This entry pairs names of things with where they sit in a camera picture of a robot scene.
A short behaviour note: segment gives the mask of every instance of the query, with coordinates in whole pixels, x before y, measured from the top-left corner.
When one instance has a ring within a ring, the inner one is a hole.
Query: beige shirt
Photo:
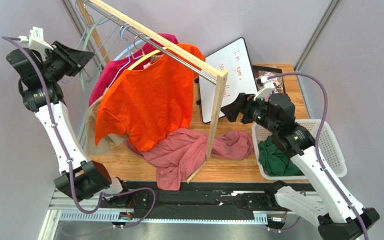
[[[107,154],[111,151],[111,143],[114,143],[116,146],[119,146],[121,143],[123,143],[129,138],[128,134],[125,134],[124,136],[119,136],[117,134],[109,134],[99,142],[99,145],[96,146],[95,144],[96,119],[98,116],[98,109],[108,89],[109,88],[106,89],[103,96],[101,96],[90,106],[85,118],[86,153],[89,156]]]

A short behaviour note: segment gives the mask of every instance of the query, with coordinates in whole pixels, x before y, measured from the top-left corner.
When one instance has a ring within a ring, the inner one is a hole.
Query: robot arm
[[[31,31],[29,38],[21,36],[20,40],[29,43],[31,49],[24,48],[24,50],[43,75],[55,124],[51,121],[42,83],[27,57],[17,49],[7,56],[7,61],[20,75],[19,93],[23,97],[23,104],[42,123],[56,152],[61,174],[61,177],[54,180],[57,189],[73,198],[69,176],[74,174],[73,184],[79,202],[101,192],[117,194],[128,191],[122,181],[111,178],[106,168],[98,162],[91,161],[81,148],[69,119],[62,89],[58,85],[58,81],[64,76],[77,75],[93,58],[94,53],[71,49],[57,41],[49,45],[43,39],[43,30],[37,27]],[[57,127],[61,139],[57,137],[54,127]],[[63,147],[67,148],[71,159],[67,159]],[[70,172],[69,163],[72,163],[73,172]]]
[[[323,201],[323,204],[317,203],[279,181],[265,191],[271,201],[269,206],[295,212],[317,227],[324,240],[358,238],[363,234],[362,227],[352,206],[346,203],[337,186],[348,196],[367,229],[380,219],[379,214],[374,208],[364,208],[328,164],[325,164],[325,170],[321,168],[316,151],[319,151],[322,161],[325,161],[324,156],[320,149],[315,148],[315,139],[309,131],[296,123],[296,107],[290,97],[273,94],[266,102],[264,99],[274,86],[267,79],[261,79],[260,82],[266,91],[263,89],[257,95],[241,93],[234,103],[222,107],[221,111],[230,122],[235,122],[239,113],[242,113],[243,124],[256,122],[270,131],[277,148],[304,173]]]

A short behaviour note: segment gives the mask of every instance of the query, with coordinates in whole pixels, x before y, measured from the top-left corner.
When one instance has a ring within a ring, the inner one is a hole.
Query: cable
[[[36,74],[38,75],[39,81],[41,82],[41,85],[42,85],[42,90],[43,90],[44,95],[45,95],[45,101],[47,103],[48,114],[50,115],[50,121],[51,121],[51,124],[54,126],[53,127],[54,133],[56,134],[56,137],[57,137],[57,139],[60,142],[60,145],[61,145],[61,147],[63,149],[63,152],[66,155],[66,159],[70,160],[71,156],[70,156],[70,154],[68,152],[68,149],[67,149],[65,143],[62,140],[62,137],[61,137],[61,134],[59,132],[58,126],[56,125],[55,116],[53,114],[52,106],[50,104],[49,90],[47,89],[47,85],[46,85],[46,82],[44,81],[44,77],[43,77],[43,74],[40,71],[40,68],[37,66],[37,64],[32,59],[32,57],[27,53],[27,51],[23,47],[21,47],[21,45],[19,45],[17,42],[15,42],[15,41],[20,41],[19,38],[3,36],[2,39],[8,41],[9,43],[13,44],[16,48],[18,48],[20,50],[20,52],[22,52],[25,55],[25,57],[28,59],[28,61],[31,63],[31,65],[34,68]]]
[[[21,45],[19,45],[17,42],[15,42],[15,41],[20,41],[19,38],[3,36],[2,39],[8,41],[12,45],[14,45],[16,48],[18,48],[20,50],[20,52],[22,54],[24,54],[25,57],[28,59],[28,61],[31,63],[31,65],[34,68],[36,74],[38,75],[39,81],[41,82],[42,91],[44,92],[45,102],[47,103],[48,114],[50,115],[50,121],[51,121],[51,124],[54,126],[53,127],[54,133],[56,134],[57,140],[59,141],[60,146],[62,147],[63,152],[66,155],[66,159],[68,159],[70,189],[71,189],[72,199],[73,199],[73,201],[75,203],[75,206],[78,208],[78,210],[80,212],[84,213],[84,214],[93,214],[93,213],[95,213],[100,208],[100,206],[102,204],[102,197],[103,196],[105,196],[105,197],[122,197],[122,196],[127,196],[127,195],[130,195],[130,194],[136,193],[136,192],[140,192],[140,191],[150,191],[153,194],[153,203],[152,203],[152,206],[150,207],[148,213],[141,220],[139,220],[138,222],[136,222],[136,223],[134,223],[132,225],[129,225],[128,228],[134,227],[134,226],[138,225],[139,223],[141,223],[154,210],[156,199],[157,199],[157,194],[155,193],[155,191],[153,189],[151,189],[151,188],[148,188],[148,187],[139,188],[139,189],[136,189],[136,190],[133,190],[133,191],[128,191],[128,192],[124,192],[124,193],[118,193],[118,194],[103,194],[103,193],[101,193],[100,197],[99,197],[99,202],[97,204],[96,209],[91,210],[91,211],[87,211],[87,210],[85,210],[84,208],[81,207],[80,203],[78,202],[78,198],[77,198],[77,194],[76,194],[76,190],[75,190],[75,185],[74,185],[75,174],[74,174],[74,167],[73,167],[73,164],[72,164],[72,158],[71,158],[71,155],[68,152],[68,149],[67,149],[64,141],[62,140],[61,134],[60,134],[59,129],[58,129],[58,125],[56,124],[55,116],[53,114],[52,105],[51,105],[51,102],[50,102],[49,90],[47,89],[46,81],[44,80],[43,74],[41,73],[40,68],[37,66],[35,61],[27,53],[27,51],[23,47],[21,47]]]
[[[288,218],[288,209],[285,211],[285,215],[283,216],[284,218],[284,222],[287,222],[287,218]]]
[[[302,194],[302,195],[304,195],[305,197],[306,197],[306,191],[301,191],[300,192],[300,194]],[[282,233],[282,232],[289,232],[289,231],[291,231],[291,230],[293,230],[293,229],[295,229],[296,227],[297,227],[297,225],[299,225],[299,223],[300,223],[300,221],[302,220],[303,218],[301,217],[301,216],[298,216],[298,219],[297,219],[297,221],[291,226],[291,227],[289,227],[289,228],[287,228],[287,229],[274,229],[274,228],[267,228],[269,231],[272,231],[272,232],[274,232],[274,233]]]
[[[369,240],[370,238],[368,236],[368,230],[367,230],[367,227],[365,226],[364,220],[362,219],[361,215],[356,210],[355,206],[350,201],[348,196],[345,194],[345,192],[342,190],[342,188],[336,182],[334,177],[331,175],[331,173],[329,171],[326,171],[327,168],[326,168],[326,166],[324,164],[324,161],[322,161],[321,153],[319,151],[319,139],[321,138],[322,129],[324,127],[325,120],[327,119],[327,112],[328,112],[328,94],[327,94],[327,91],[325,90],[324,85],[318,79],[316,79],[315,77],[313,77],[311,75],[308,75],[308,74],[305,74],[305,73],[299,73],[299,72],[282,73],[282,74],[278,74],[278,75],[275,75],[275,76],[270,76],[270,77],[267,78],[267,80],[271,80],[271,79],[274,79],[274,78],[285,77],[285,76],[302,76],[302,77],[305,77],[305,78],[313,80],[321,88],[322,93],[323,93],[324,106],[323,106],[322,120],[320,121],[320,126],[319,126],[319,129],[317,130],[316,139],[315,139],[315,148],[316,148],[317,159],[319,160],[319,164],[322,167],[322,170],[326,173],[326,175],[329,178],[329,180],[332,182],[332,184],[335,186],[337,191],[344,198],[344,200],[349,205],[349,207],[351,208],[353,213],[356,215],[356,218],[359,221],[359,224],[360,224],[360,226],[362,228],[362,233],[363,233],[363,236],[364,236],[365,240]]]

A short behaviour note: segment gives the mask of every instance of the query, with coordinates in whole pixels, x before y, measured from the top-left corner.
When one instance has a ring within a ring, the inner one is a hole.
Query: wooden tabletop
[[[276,67],[282,69],[283,73],[293,73],[293,66],[290,64],[259,64],[260,66]],[[284,77],[285,91],[295,104],[295,116],[297,119],[308,119],[303,96],[299,83],[295,76]],[[198,85],[194,89],[195,100],[199,98]],[[252,135],[252,125],[243,125],[239,122],[229,122],[225,117],[218,122],[216,138],[232,130],[244,131]],[[193,107],[193,118],[189,129],[208,133],[210,124],[204,124],[201,119],[200,106]],[[118,177],[125,181],[156,181],[156,169],[127,149],[124,144],[113,146],[111,152],[105,155],[91,156],[93,161],[102,163],[109,171],[111,177]],[[229,182],[229,183],[261,183],[272,182],[262,177],[257,165],[256,154],[251,153],[242,161],[220,159],[212,157],[202,170],[193,179],[193,182]],[[290,182],[308,182],[297,180]]]

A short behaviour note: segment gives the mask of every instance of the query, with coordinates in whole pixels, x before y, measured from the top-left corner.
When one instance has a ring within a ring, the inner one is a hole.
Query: white laundry basket
[[[305,127],[310,134],[316,139],[318,128],[321,125],[319,119],[300,119],[296,121],[298,124]],[[254,142],[255,156],[257,157],[257,164],[260,168],[261,175],[271,181],[287,181],[287,180],[306,180],[306,176],[269,176],[269,174],[263,168],[263,165],[259,162],[260,151],[259,143],[265,142],[272,133],[266,130],[264,127],[254,123],[252,126],[252,141]],[[322,133],[319,139],[319,147],[325,157],[326,162],[332,168],[337,177],[342,178],[348,173],[346,167],[345,158],[343,157],[342,150],[337,142],[334,132],[328,123],[325,122]]]

